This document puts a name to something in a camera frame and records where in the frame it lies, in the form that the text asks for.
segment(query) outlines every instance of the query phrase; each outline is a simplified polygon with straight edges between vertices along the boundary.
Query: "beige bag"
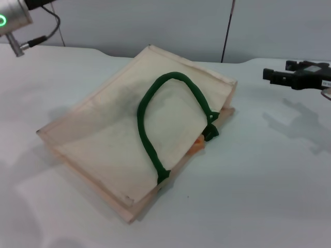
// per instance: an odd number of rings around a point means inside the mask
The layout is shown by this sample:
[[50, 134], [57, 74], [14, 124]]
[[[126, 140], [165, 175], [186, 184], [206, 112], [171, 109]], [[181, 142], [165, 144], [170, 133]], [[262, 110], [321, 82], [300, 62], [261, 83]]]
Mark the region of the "beige bag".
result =
[[[37, 132], [127, 222], [168, 181], [157, 185], [138, 134], [137, 107], [153, 82], [172, 71], [188, 76], [210, 108], [221, 112], [216, 126], [233, 113], [235, 80], [150, 45], [66, 116]], [[189, 159], [186, 153], [206, 124], [196, 98], [180, 81], [169, 80], [150, 101], [146, 133], [171, 177]]]

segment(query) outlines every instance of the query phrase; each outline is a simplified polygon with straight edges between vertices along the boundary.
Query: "green light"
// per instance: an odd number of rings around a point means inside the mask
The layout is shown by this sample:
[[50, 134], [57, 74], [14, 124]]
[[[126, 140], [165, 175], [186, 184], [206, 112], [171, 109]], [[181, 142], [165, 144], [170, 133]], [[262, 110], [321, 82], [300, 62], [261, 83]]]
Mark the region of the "green light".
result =
[[5, 16], [0, 14], [0, 27], [5, 26], [6, 23], [7, 23], [7, 19], [5, 18]]

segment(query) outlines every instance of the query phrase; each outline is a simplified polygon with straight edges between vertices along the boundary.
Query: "black cable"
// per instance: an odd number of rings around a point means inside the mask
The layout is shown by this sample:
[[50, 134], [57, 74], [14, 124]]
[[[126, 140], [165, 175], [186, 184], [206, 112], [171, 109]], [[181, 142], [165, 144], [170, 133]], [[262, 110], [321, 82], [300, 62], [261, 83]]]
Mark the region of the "black cable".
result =
[[48, 35], [46, 36], [47, 39], [50, 39], [59, 29], [60, 25], [61, 25], [61, 19], [60, 17], [55, 14], [54, 12], [50, 11], [49, 9], [47, 9], [45, 6], [41, 6], [47, 13], [51, 14], [52, 16], [54, 16], [56, 18], [56, 22], [57, 22], [57, 25], [55, 27], [55, 29]]

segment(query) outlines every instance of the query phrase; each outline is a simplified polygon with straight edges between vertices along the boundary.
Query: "white table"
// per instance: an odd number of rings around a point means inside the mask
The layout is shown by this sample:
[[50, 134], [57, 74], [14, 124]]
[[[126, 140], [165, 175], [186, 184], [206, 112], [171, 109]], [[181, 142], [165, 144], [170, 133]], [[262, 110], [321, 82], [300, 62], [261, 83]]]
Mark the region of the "white table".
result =
[[132, 225], [35, 131], [129, 58], [0, 45], [0, 247], [319, 248], [331, 244], [331, 102], [262, 80], [284, 60], [202, 63], [238, 80], [237, 112]]

